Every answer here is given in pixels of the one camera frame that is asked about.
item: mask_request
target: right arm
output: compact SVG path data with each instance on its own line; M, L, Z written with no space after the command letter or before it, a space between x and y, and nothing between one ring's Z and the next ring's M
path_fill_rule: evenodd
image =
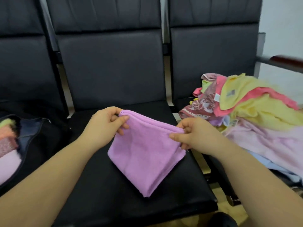
M303 226L303 199L270 170L200 118L182 120L186 134L171 134L182 148L217 158L248 216L256 226Z

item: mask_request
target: black bag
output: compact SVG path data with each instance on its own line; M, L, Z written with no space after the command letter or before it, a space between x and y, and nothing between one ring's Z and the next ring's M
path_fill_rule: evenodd
M0 196L65 147L69 139L69 127L65 114L41 102L0 103L0 121L5 118L14 119L17 127L21 119L40 118L41 123L37 133L28 141L20 166L5 183L0 185Z

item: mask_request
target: person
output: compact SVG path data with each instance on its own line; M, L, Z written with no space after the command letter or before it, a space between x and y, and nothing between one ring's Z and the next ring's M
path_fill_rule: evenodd
M48 227L66 202L92 155L118 132L128 116L108 107L92 116L80 137L0 198L0 226ZM170 134L183 149L216 157L243 204L247 226L303 226L303 200L246 151L200 118L182 120L185 134Z

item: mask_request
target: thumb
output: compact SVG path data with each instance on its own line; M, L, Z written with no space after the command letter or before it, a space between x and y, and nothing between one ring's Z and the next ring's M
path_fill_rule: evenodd
M128 119L129 116L121 116L112 122L112 124L114 125L115 129L118 130L119 127L122 126Z
M189 144L189 136L190 134L179 134L179 133L171 133L169 137L177 142Z

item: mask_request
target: left hand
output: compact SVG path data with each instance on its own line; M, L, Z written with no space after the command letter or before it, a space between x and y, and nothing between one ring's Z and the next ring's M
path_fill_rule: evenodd
M91 149L96 152L108 144L116 132L124 135L121 128L129 128L125 123L129 116L118 117L117 114L121 111L122 109L118 107L107 107L97 111L89 120L77 142L84 145L85 149Z

